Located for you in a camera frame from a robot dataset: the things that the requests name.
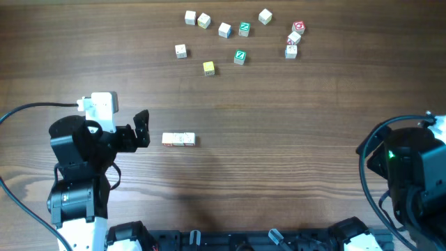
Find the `white block red letter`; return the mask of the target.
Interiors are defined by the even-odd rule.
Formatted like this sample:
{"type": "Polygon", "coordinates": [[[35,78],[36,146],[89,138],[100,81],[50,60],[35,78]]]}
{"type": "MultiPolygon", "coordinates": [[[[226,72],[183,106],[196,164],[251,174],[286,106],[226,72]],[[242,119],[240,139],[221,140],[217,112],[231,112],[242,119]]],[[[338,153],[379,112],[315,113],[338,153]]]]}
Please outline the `white block red letter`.
{"type": "Polygon", "coordinates": [[[172,132],[162,133],[162,145],[163,146],[173,146],[174,145],[174,134],[172,132]]]}

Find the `white block faint drawing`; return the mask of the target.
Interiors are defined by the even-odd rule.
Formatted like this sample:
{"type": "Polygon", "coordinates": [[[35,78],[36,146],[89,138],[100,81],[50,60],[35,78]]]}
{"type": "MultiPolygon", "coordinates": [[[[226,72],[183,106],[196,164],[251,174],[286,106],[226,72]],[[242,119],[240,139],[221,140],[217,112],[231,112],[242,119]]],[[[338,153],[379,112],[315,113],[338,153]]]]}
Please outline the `white block faint drawing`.
{"type": "Polygon", "coordinates": [[[172,144],[174,146],[183,146],[184,145],[184,134],[183,133],[179,133],[179,132],[175,132],[173,134],[172,144]]]}

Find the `white block red drawing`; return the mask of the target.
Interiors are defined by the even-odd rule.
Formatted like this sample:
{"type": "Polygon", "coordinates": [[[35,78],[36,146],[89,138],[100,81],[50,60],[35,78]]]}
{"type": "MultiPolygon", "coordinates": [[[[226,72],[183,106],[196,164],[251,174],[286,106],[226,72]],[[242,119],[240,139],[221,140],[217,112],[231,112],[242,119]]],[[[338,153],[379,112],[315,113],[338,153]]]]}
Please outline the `white block red drawing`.
{"type": "Polygon", "coordinates": [[[185,146],[195,146],[196,145],[196,135],[194,132],[184,132],[183,133],[183,144],[185,146]]]}

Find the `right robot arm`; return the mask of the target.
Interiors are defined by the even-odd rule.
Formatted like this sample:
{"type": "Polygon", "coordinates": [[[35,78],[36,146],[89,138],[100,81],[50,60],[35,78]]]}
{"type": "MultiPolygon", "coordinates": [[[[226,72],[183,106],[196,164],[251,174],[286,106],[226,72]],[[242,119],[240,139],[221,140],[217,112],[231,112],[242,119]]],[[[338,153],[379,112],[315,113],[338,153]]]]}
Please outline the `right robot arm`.
{"type": "Polygon", "coordinates": [[[440,119],[393,130],[378,124],[357,147],[360,182],[375,214],[411,250],[445,249],[445,126],[440,119]],[[364,170],[387,181],[375,202],[364,170]]]}

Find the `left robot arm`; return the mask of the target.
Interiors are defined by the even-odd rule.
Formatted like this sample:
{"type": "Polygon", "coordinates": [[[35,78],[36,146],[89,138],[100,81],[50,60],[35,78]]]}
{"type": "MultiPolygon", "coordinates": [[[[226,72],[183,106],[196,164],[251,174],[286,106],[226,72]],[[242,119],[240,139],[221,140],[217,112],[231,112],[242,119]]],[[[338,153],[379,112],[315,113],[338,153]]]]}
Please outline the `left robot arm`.
{"type": "Polygon", "coordinates": [[[134,125],[107,132],[96,122],[73,115],[49,128],[50,145],[58,160],[47,200],[51,222],[71,250],[104,250],[109,193],[106,177],[117,153],[134,153],[150,144],[148,110],[133,118],[134,125]]]}

